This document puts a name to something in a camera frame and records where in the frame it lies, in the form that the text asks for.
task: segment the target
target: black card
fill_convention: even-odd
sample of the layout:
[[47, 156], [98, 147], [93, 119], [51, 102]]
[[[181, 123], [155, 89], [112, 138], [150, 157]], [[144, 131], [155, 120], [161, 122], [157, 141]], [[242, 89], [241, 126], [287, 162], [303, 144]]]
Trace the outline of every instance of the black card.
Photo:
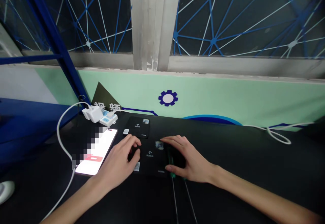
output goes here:
[[140, 148], [140, 160], [134, 168], [134, 174], [144, 174], [156, 177], [167, 177], [165, 166], [168, 164], [166, 144], [154, 139], [140, 139], [141, 146], [132, 147], [128, 160]]
[[138, 138], [148, 138], [150, 131], [150, 120], [141, 117], [130, 117], [124, 128], [124, 136], [132, 134]]

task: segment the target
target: phone screen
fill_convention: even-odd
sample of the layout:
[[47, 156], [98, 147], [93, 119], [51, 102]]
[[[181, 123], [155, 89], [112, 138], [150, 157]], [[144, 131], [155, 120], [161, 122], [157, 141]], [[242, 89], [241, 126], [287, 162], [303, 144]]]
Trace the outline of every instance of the phone screen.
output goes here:
[[84, 160], [77, 166], [75, 172], [95, 175], [99, 171], [116, 133], [116, 129], [107, 129], [100, 138], [96, 139], [95, 144], [92, 143], [91, 149], [88, 149], [90, 154], [84, 155]]

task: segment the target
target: screwdriver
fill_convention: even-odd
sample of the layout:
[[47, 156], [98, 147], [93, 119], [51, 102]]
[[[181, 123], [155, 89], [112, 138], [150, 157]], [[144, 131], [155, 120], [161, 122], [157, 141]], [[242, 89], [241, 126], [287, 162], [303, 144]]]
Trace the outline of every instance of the screwdriver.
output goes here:
[[[169, 148], [167, 149], [167, 152], [168, 152], [168, 161], [169, 161], [169, 164], [174, 165], [174, 159], [173, 159], [172, 156], [170, 156]], [[174, 193], [175, 210], [176, 210], [176, 223], [178, 224], [178, 213], [177, 213], [175, 186], [174, 186], [174, 178], [176, 177], [176, 175], [174, 173], [170, 173], [170, 177], [172, 178], [172, 183], [173, 183], [173, 193]]]

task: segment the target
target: white charger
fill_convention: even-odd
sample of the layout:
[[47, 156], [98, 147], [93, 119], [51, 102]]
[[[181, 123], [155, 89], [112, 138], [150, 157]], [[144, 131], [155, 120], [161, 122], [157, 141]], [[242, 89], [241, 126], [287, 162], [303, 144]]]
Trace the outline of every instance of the white charger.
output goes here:
[[87, 120], [91, 120], [94, 123], [98, 122], [104, 116], [99, 106], [89, 106], [89, 108], [83, 109], [82, 113]]

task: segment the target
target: blue gear icon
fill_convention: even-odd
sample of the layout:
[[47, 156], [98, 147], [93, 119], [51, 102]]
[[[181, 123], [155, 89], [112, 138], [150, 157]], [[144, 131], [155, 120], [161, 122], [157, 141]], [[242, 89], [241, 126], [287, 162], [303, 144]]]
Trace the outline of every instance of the blue gear icon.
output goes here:
[[160, 104], [165, 106], [173, 106], [175, 105], [175, 102], [178, 101], [178, 98], [176, 97], [177, 93], [172, 92], [171, 90], [167, 90], [167, 92], [161, 92], [161, 96], [158, 97], [160, 100]]

